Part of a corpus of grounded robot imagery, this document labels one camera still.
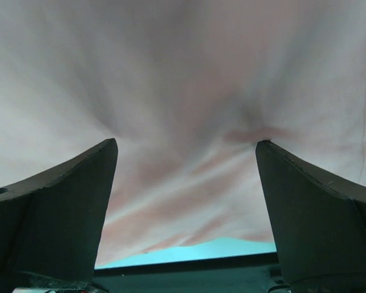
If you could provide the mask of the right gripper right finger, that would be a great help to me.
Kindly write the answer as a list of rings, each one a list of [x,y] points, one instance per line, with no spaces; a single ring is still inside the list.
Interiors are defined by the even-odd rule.
[[[366,292],[366,187],[270,141],[256,147],[284,281],[292,292]]]

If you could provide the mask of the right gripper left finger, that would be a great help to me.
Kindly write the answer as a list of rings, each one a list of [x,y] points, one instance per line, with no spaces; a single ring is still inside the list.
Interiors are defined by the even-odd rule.
[[[101,292],[92,279],[117,157],[107,139],[0,187],[0,292]]]

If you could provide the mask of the light pink t-shirt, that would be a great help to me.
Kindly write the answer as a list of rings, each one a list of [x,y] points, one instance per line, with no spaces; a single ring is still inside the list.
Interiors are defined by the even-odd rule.
[[[257,142],[366,186],[366,1],[0,1],[0,187],[111,137],[99,265],[272,241]]]

